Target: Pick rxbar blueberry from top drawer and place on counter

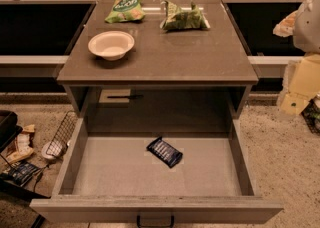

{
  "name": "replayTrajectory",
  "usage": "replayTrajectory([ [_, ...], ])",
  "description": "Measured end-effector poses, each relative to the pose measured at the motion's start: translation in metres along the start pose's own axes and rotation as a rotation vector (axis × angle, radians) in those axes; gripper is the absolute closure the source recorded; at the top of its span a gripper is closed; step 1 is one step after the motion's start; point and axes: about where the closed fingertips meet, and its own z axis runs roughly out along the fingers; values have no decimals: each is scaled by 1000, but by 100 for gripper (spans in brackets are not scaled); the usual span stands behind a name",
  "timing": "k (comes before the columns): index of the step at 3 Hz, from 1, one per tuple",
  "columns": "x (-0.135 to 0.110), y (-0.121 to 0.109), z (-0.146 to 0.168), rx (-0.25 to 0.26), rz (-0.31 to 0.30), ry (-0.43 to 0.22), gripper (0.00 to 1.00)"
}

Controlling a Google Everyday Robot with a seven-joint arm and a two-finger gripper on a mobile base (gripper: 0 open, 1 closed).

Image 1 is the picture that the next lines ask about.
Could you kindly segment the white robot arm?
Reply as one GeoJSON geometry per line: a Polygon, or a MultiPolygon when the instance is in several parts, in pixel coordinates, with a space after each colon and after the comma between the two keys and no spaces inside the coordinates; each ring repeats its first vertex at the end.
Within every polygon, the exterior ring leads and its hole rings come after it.
{"type": "Polygon", "coordinates": [[[274,29],[279,37],[293,37],[296,48],[306,53],[320,53],[320,0],[304,0],[274,29]]]}

